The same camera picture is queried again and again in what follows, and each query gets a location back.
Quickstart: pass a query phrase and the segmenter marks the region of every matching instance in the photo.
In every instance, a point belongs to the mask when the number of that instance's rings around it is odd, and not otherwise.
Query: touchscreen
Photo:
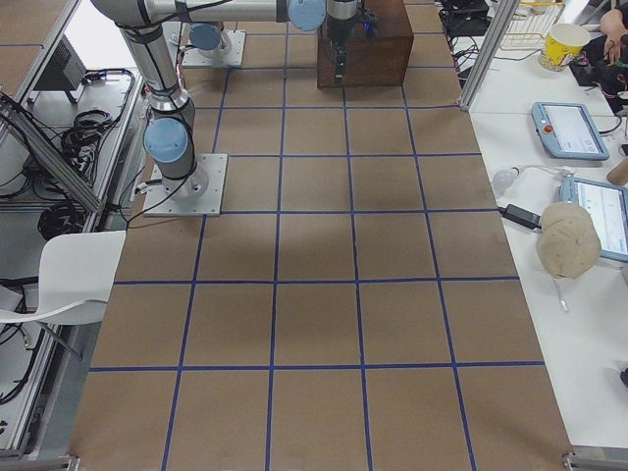
[[[561,150],[585,154],[601,152],[580,108],[546,105],[545,109]]]
[[[602,250],[628,255],[626,208],[622,193],[614,188],[576,182],[578,203],[591,213]]]

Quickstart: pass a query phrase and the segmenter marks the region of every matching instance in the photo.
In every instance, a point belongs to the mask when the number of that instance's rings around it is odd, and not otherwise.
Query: tablet
[[[591,214],[602,257],[628,262],[628,190],[624,186],[567,177],[560,200],[578,203]]]
[[[543,146],[552,157],[584,160],[610,157],[585,105],[537,102],[532,106],[532,118]]]

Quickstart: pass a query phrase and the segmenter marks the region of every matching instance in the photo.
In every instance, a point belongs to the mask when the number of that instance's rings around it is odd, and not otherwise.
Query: white chair
[[[46,324],[76,326],[102,321],[126,234],[67,234],[50,239],[39,262],[37,310],[19,314],[0,309],[0,323],[37,322],[81,360],[81,355]]]

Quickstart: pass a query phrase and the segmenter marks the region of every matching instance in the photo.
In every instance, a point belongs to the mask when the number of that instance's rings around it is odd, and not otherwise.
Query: beige cloth object
[[[550,205],[541,216],[537,253],[555,277],[578,278],[600,257],[602,245],[589,212],[576,203]]]

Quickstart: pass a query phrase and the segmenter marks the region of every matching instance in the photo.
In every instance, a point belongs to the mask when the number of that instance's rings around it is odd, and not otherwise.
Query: light bulb
[[[512,167],[511,169],[500,170],[493,175],[493,189],[504,191],[512,186],[517,177],[519,177],[519,169]]]

